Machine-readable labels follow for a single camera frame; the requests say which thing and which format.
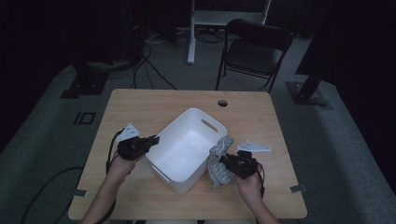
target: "chair backrest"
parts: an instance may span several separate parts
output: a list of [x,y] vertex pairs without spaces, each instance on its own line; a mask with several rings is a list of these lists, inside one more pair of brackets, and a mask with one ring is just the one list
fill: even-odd
[[228,22],[225,31],[226,38],[228,38],[228,34],[234,34],[251,44],[283,52],[288,51],[292,42],[291,33],[283,29],[243,19],[234,19]]

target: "black chair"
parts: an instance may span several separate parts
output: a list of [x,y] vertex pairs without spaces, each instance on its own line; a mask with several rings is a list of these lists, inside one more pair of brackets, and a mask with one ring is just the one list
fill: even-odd
[[[229,35],[236,35],[229,40]],[[264,87],[271,81],[268,93],[274,86],[277,72],[292,42],[291,33],[252,21],[234,19],[225,27],[224,49],[221,55],[216,91],[219,89],[221,71],[244,73],[266,78]]]

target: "crumpled cloth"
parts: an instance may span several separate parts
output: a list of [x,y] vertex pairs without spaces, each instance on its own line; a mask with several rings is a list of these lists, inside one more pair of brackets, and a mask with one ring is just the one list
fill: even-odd
[[225,156],[230,145],[233,144],[233,138],[230,136],[221,137],[218,143],[210,149],[210,155],[207,159],[207,172],[213,180],[212,191],[215,191],[219,185],[228,185],[233,182],[229,171],[224,163],[220,162],[221,156]]

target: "human arm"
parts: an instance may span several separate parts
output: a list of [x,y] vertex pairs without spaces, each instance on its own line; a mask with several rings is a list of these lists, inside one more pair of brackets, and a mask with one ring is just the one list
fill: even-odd
[[125,177],[131,173],[135,164],[140,159],[141,158],[134,161],[127,161],[119,157],[117,152],[115,152],[107,176],[96,193],[90,208],[81,220],[82,224],[96,223],[107,214],[116,200],[120,185],[124,182]]
[[256,173],[246,179],[232,174],[233,181],[238,187],[239,194],[250,208],[251,212],[260,224],[278,224],[279,221],[267,208],[262,200],[261,187],[262,182],[259,174]]

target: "white plastic basket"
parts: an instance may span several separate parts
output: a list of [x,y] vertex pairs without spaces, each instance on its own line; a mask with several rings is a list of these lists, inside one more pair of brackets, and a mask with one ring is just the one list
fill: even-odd
[[146,157],[154,172],[176,193],[185,193],[206,171],[210,148],[227,134],[202,110],[190,108],[169,124]]

